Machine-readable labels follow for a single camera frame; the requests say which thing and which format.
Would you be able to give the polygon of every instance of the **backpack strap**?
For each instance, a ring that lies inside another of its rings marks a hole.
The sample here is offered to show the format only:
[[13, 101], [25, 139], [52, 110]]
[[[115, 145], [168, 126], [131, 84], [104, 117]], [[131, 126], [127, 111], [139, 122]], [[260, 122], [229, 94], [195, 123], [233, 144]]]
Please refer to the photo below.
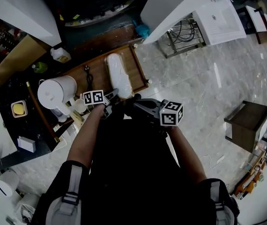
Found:
[[224, 205], [223, 199], [220, 197], [220, 181], [211, 183], [210, 198], [215, 202], [217, 225], [234, 225], [235, 216], [231, 209]]
[[82, 167], [72, 165], [68, 191], [51, 203], [46, 215], [46, 225], [80, 225], [82, 202], [78, 192], [81, 177]]

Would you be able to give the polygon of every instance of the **buckle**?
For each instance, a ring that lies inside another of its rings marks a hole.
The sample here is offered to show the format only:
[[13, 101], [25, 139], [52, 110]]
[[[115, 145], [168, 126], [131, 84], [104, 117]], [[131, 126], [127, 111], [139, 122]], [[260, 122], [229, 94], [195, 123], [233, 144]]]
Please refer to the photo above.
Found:
[[79, 202], [78, 194], [75, 192], [67, 192], [62, 198], [62, 202], [72, 205], [78, 205]]
[[216, 206], [216, 211], [222, 211], [222, 210], [224, 210], [224, 204], [221, 203], [221, 202], [216, 202], [215, 203], [215, 206]]

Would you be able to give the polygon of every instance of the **small bowl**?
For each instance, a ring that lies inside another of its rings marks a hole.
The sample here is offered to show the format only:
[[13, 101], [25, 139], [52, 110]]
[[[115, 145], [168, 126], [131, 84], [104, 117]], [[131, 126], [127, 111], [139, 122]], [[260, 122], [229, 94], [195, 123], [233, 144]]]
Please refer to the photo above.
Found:
[[[18, 115], [18, 114], [16, 114], [16, 113], [14, 112], [14, 110], [13, 110], [13, 106], [14, 106], [14, 104], [17, 104], [17, 103], [20, 103], [20, 104], [23, 105], [23, 107], [24, 107], [24, 114], [22, 114], [22, 115]], [[25, 102], [24, 100], [21, 100], [21, 101], [12, 103], [12, 104], [11, 104], [11, 109], [12, 109], [12, 114], [13, 114], [13, 117], [14, 117], [14, 118], [24, 117], [24, 116], [26, 116], [26, 115], [28, 114], [28, 112], [27, 112], [27, 107], [26, 107], [26, 102]]]
[[85, 101], [83, 99], [78, 99], [75, 101], [74, 108], [79, 113], [83, 113], [87, 110], [87, 106], [85, 105]]

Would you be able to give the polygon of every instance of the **bottle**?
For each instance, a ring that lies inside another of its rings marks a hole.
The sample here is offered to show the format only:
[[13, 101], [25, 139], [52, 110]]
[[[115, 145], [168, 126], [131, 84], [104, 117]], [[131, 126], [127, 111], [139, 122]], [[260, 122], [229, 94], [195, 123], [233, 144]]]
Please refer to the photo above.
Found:
[[43, 62], [37, 62], [36, 64], [33, 64], [31, 67], [34, 69], [35, 73], [44, 73], [48, 69], [47, 64]]
[[50, 54], [53, 57], [54, 60], [61, 62], [61, 63], [65, 63], [71, 60], [71, 55], [70, 53], [68, 53], [65, 49], [63, 48], [58, 48], [58, 49], [54, 49], [52, 48], [50, 50]]

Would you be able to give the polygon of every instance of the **wooden tray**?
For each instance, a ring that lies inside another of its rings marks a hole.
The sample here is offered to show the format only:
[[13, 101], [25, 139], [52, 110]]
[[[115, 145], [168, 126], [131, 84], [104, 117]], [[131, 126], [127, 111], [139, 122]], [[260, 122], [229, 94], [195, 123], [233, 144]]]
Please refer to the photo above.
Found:
[[88, 88], [87, 73], [84, 71], [85, 65], [90, 68], [89, 72], [93, 75], [93, 90], [103, 90], [104, 93], [112, 91], [111, 78], [105, 61], [107, 56], [111, 53], [121, 54], [127, 73], [129, 75], [129, 80], [132, 85], [133, 92], [136, 93], [148, 87], [134, 49], [130, 45], [126, 45], [102, 54], [87, 62], [84, 62], [81, 65], [64, 73], [64, 75], [71, 76], [76, 80], [77, 96], [79, 96], [83, 92], [86, 92]]

